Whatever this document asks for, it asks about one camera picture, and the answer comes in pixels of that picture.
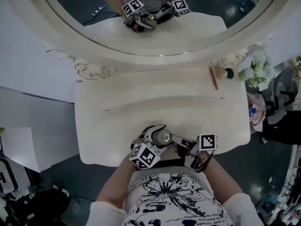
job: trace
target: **decorative carving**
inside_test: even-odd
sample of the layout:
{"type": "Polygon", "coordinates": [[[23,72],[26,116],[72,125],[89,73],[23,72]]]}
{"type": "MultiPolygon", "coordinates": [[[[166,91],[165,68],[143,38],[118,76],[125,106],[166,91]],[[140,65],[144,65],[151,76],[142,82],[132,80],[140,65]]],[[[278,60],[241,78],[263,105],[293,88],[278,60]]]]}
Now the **decorative carving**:
{"type": "Polygon", "coordinates": [[[230,54],[226,57],[220,58],[219,60],[212,60],[211,65],[219,68],[233,68],[239,66],[244,62],[245,58],[252,53],[254,47],[263,47],[266,42],[271,41],[273,38],[273,33],[269,34],[266,38],[259,40],[255,44],[250,45],[248,48],[243,48],[237,52],[237,54],[230,54]]]}
{"type": "Polygon", "coordinates": [[[63,50],[52,48],[48,44],[45,45],[45,48],[46,53],[55,53],[58,56],[59,60],[62,60],[64,58],[71,58],[73,60],[74,68],[77,74],[85,80],[106,79],[109,78],[110,75],[116,74],[117,67],[106,67],[97,64],[89,64],[83,59],[78,59],[63,50]]]}

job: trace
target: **floor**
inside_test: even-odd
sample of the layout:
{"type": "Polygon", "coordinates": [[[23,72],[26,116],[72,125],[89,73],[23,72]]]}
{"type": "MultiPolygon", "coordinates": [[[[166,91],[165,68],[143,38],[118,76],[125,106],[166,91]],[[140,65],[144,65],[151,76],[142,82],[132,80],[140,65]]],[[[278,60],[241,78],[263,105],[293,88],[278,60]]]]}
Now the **floor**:
{"type": "MultiPolygon", "coordinates": [[[[92,13],[106,4],[105,0],[58,0],[79,23],[90,25],[114,17],[114,9],[108,5],[94,19],[92,13]]],[[[191,11],[223,18],[227,28],[246,16],[255,5],[251,0],[186,0],[191,11]]]]}
{"type": "MultiPolygon", "coordinates": [[[[292,146],[277,142],[260,144],[259,134],[253,134],[247,145],[216,155],[215,159],[233,176],[254,204],[268,195],[278,195],[286,177],[292,146]]],[[[79,155],[58,163],[41,173],[42,188],[50,189],[55,183],[68,189],[70,194],[95,200],[102,186],[115,168],[86,165],[79,155]]],[[[62,219],[68,226],[85,225],[90,201],[71,198],[62,219]]]]}

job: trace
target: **desk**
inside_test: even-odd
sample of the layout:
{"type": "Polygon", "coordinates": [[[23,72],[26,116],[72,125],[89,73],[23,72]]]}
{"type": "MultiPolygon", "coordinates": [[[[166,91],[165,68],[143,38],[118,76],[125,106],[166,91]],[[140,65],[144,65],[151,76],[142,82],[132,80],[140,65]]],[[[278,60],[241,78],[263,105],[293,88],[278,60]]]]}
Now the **desk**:
{"type": "MultiPolygon", "coordinates": [[[[81,160],[116,167],[145,127],[166,124],[173,133],[196,139],[218,135],[227,152],[250,140],[246,88],[238,80],[217,80],[208,68],[126,73],[75,86],[75,118],[81,160]]],[[[175,159],[168,150],[162,159],[175,159]]]]}

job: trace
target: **chair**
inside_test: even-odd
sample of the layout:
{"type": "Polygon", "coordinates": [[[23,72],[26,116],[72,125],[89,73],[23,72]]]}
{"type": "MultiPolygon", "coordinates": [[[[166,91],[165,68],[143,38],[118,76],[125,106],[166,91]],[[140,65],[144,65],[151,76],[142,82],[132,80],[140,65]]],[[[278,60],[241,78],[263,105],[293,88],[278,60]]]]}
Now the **chair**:
{"type": "Polygon", "coordinates": [[[294,68],[286,67],[269,83],[269,87],[262,91],[269,124],[276,124],[280,121],[285,112],[290,110],[290,104],[295,101],[298,88],[293,80],[293,72],[294,68]]]}

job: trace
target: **flower bouquet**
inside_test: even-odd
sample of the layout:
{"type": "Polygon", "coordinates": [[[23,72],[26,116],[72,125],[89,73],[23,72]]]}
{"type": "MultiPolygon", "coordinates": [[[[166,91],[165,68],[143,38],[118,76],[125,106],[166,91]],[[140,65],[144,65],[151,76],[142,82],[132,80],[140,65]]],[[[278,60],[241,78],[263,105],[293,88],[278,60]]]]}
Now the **flower bouquet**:
{"type": "Polygon", "coordinates": [[[259,91],[263,91],[268,88],[270,81],[274,78],[275,70],[267,52],[259,50],[253,54],[251,67],[242,70],[238,75],[240,81],[250,79],[250,87],[258,87],[259,91]]]}

